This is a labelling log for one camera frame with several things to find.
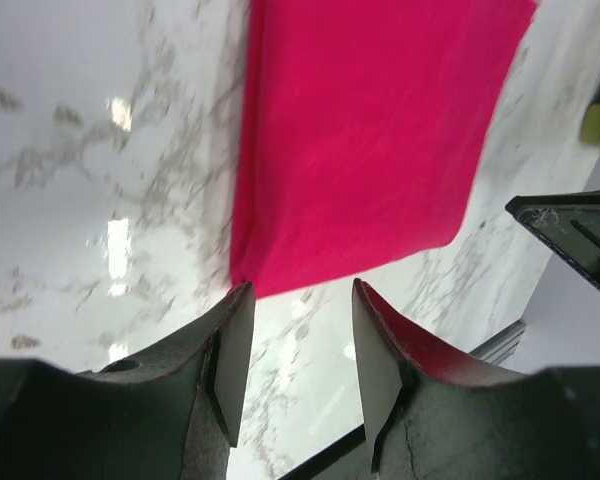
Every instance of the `cloth fold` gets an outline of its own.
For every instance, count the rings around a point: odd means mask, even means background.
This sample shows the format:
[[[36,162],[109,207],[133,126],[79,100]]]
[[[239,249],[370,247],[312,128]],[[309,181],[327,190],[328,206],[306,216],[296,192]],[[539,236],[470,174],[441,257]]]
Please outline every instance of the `cloth fold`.
[[[534,10],[253,0],[233,283],[263,297],[451,242]]]

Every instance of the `marble countertop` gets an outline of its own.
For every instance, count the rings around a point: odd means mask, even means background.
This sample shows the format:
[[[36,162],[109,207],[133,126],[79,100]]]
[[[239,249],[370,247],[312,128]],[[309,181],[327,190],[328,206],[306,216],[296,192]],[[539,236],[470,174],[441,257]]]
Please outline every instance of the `marble countertop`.
[[[0,356],[97,369],[227,289],[246,0],[0,0]],[[505,213],[581,190],[600,0],[544,0],[456,240],[365,272],[468,350],[517,320],[549,251]],[[229,478],[276,478],[361,422],[351,278],[259,301]]]

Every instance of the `pink cloth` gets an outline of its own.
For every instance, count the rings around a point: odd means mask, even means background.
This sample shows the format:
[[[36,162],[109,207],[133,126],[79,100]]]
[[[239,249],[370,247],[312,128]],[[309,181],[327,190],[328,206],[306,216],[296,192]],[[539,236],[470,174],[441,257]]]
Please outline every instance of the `pink cloth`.
[[[263,297],[451,242],[534,10],[254,0],[234,284]]]

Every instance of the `marble table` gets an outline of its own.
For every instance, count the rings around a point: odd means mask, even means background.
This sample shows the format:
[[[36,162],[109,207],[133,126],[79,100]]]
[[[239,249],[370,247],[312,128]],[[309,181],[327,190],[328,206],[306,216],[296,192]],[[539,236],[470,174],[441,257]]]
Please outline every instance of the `marble table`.
[[[225,293],[247,27],[246,0],[0,0],[0,356],[97,369]],[[599,79],[600,0],[544,0],[460,234],[361,276],[465,350],[517,320],[549,251],[504,205],[582,189]],[[229,478],[361,422],[351,280],[258,302]]]

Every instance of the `folded pink fabric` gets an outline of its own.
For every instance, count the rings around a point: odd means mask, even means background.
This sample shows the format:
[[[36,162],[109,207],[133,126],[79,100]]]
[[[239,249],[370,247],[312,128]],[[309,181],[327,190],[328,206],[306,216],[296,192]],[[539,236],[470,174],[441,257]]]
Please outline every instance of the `folded pink fabric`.
[[[254,0],[233,282],[263,297],[448,244],[534,9]]]

